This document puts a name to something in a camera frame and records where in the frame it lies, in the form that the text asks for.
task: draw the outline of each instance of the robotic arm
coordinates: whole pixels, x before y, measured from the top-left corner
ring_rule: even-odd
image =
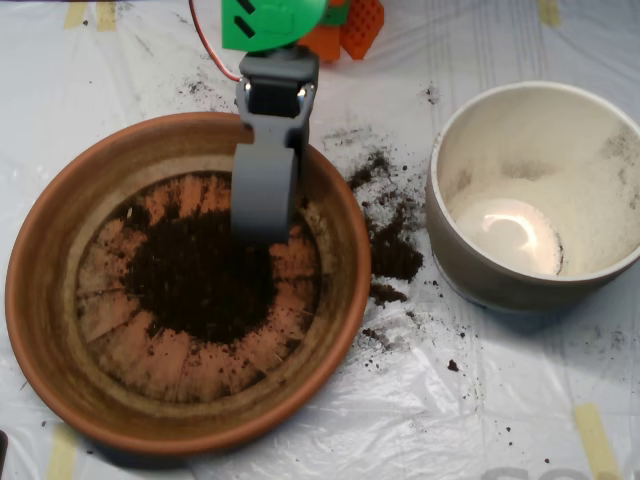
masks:
[[[286,243],[309,143],[318,57],[296,42],[318,25],[328,0],[222,0],[223,47],[248,52],[236,88],[254,143],[236,148],[231,228],[250,243]]]

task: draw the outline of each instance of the terracotta pot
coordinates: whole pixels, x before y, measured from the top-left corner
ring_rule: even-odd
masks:
[[[22,226],[6,283],[15,355],[43,401],[98,442],[152,455],[245,442],[309,400],[351,346],[369,239],[351,191],[314,149],[298,198],[309,235],[292,230],[288,248],[270,250],[279,303],[264,325],[228,345],[152,334],[153,315],[121,283],[145,242],[128,205],[143,205],[152,223],[167,196],[180,199],[180,217],[228,208],[220,178],[236,144],[250,142],[235,115],[132,126],[65,168]]]

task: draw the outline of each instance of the white plastic cover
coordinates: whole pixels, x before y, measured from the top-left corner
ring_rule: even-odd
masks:
[[[366,60],[343,53],[323,67],[313,145],[345,176],[372,150],[388,152],[397,176],[357,190],[383,222],[392,212],[374,204],[380,192],[409,193],[420,204],[438,129],[489,87],[562,81],[640,120],[640,3],[557,3],[559,16],[555,0],[387,0]],[[208,59],[186,0],[117,2],[115,32],[98,31],[105,13],[93,3],[87,25],[74,26],[70,5],[0,3],[2,292],[29,208],[76,155],[147,118],[234,110],[234,85]],[[219,0],[197,6],[219,45]],[[235,69],[240,56],[223,56]],[[60,449],[60,421],[25,384],[0,322],[0,429],[10,437],[3,480],[591,478],[572,413],[585,402],[597,404],[618,465],[633,478],[640,268],[561,313],[496,315],[445,284],[423,218],[414,220],[424,265],[411,282],[386,279],[406,302],[370,301],[363,328],[377,338],[359,334],[326,387],[280,428],[184,470],[120,469],[81,440]]]

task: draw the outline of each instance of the pot rim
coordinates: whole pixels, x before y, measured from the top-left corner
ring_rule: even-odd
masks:
[[[572,85],[566,85],[559,82],[547,82],[547,81],[538,81],[538,80],[530,80],[524,82],[511,83],[507,85],[502,85],[499,87],[494,87],[489,90],[486,90],[479,95],[476,95],[472,99],[465,102],[460,108],[458,108],[455,113],[447,120],[444,127],[438,133],[436,140],[433,145],[433,149],[431,151],[430,157],[430,165],[429,165],[429,173],[431,176],[431,187],[436,197],[436,201],[438,203],[438,208],[444,215],[445,219],[449,226],[453,229],[460,239],[464,242],[465,246],[471,249],[476,256],[479,256],[487,263],[492,263],[495,266],[498,266],[508,272],[514,273],[516,275],[520,275],[529,280],[537,280],[543,283],[557,283],[557,284],[568,284],[568,283],[589,283],[594,280],[600,280],[602,278],[606,278],[616,273],[624,271],[630,265],[632,265],[638,258],[640,257],[640,244],[628,255],[626,255],[623,259],[617,261],[613,265],[608,266],[607,268],[603,268],[596,272],[583,274],[583,275],[566,275],[566,276],[556,276],[556,275],[548,275],[548,274],[535,274],[529,273],[522,270],[518,270],[510,267],[504,262],[494,258],[493,256],[482,252],[475,244],[467,238],[466,235],[462,233],[462,231],[458,228],[457,224],[449,214],[449,211],[444,203],[444,199],[442,198],[442,194],[440,193],[440,185],[438,182],[438,159],[440,156],[440,150],[442,148],[442,143],[444,142],[445,137],[449,133],[449,130],[453,126],[453,124],[458,120],[458,118],[469,110],[474,105],[482,102],[483,100],[503,92],[508,92],[512,90],[525,90],[525,89],[549,89],[556,90],[565,93],[575,94],[577,96],[583,97],[586,100],[590,100],[605,109],[609,110],[612,114],[618,116],[620,121],[624,122],[626,126],[628,126],[633,132],[640,138],[640,125],[636,123],[629,115],[627,115],[620,108],[615,106],[613,103],[605,100],[604,98],[591,93],[587,90],[584,90],[579,87],[574,87]]]
[[[74,175],[80,165],[91,162],[96,153],[109,149],[114,144],[128,141],[131,137],[141,134],[148,129],[157,127],[167,128],[194,122],[209,122],[213,125],[244,128],[240,118],[234,114],[217,112],[180,113],[146,120],[120,130],[99,141],[69,163],[38,197],[18,233],[7,271],[5,312],[9,339],[18,364],[35,392],[54,413],[76,430],[106,445],[139,454],[185,455],[232,447],[254,439],[280,424],[302,407],[340,365],[360,328],[369,294],[369,284],[371,281],[369,236],[364,225],[360,207],[338,170],[336,170],[324,155],[312,148],[314,160],[317,161],[320,167],[327,173],[336,189],[338,197],[347,209],[347,215],[354,229],[356,244],[358,246],[355,259],[357,276],[353,301],[346,315],[345,327],[340,331],[335,343],[327,353],[324,362],[305,379],[304,383],[297,390],[271,410],[229,430],[195,438],[176,440],[137,438],[133,435],[110,431],[107,426],[96,422],[94,418],[80,414],[70,408],[64,398],[59,396],[48,385],[47,380],[38,372],[36,364],[28,354],[24,333],[21,332],[18,326],[19,323],[21,323],[21,319],[18,318],[17,315],[18,299],[16,297],[16,285],[18,283],[18,277],[20,276],[21,266],[29,255],[29,252],[26,251],[25,248],[25,241],[31,235],[36,234],[42,206],[61,188],[64,188],[65,184]]]

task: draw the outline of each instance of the green 3d-printed part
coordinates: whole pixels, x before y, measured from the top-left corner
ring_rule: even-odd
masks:
[[[320,23],[328,0],[222,0],[222,46],[261,52],[295,43]]]
[[[347,23],[347,17],[349,16],[349,7],[351,6],[351,0],[347,0],[340,7],[329,7],[320,21],[320,25],[327,25],[331,27],[341,27]]]

